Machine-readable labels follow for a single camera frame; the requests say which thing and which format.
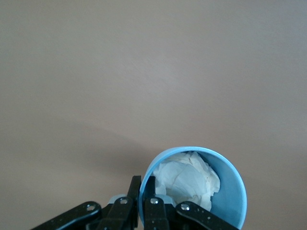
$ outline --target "tissue paper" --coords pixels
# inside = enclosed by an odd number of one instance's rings
[[[197,152],[167,158],[153,172],[156,194],[172,197],[176,204],[192,201],[211,210],[211,196],[220,190],[220,179]]]

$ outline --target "crumpled white tissue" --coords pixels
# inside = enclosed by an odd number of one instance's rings
[[[173,155],[155,168],[156,194],[167,195],[176,204],[192,201],[211,210],[211,196],[220,190],[220,179],[197,152]]]

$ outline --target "table surface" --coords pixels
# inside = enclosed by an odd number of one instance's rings
[[[106,205],[176,146],[228,158],[244,230],[306,229],[307,2],[0,3],[0,229]]]

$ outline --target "light blue plastic container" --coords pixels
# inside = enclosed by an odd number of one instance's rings
[[[247,212],[247,195],[244,183],[236,168],[221,154],[203,147],[176,147],[160,153],[149,165],[140,188],[139,213],[144,224],[142,196],[154,169],[166,158],[187,151],[196,151],[217,173],[221,181],[220,191],[211,199],[211,212],[238,229],[242,229]]]

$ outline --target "blue cup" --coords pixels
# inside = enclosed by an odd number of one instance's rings
[[[238,229],[242,229],[247,212],[247,195],[243,180],[229,160],[221,154],[203,147],[176,147],[161,152],[149,165],[140,187],[139,213],[144,224],[142,197],[146,183],[154,169],[170,156],[187,151],[196,151],[217,173],[221,181],[220,191],[212,198],[211,213],[227,221]]]

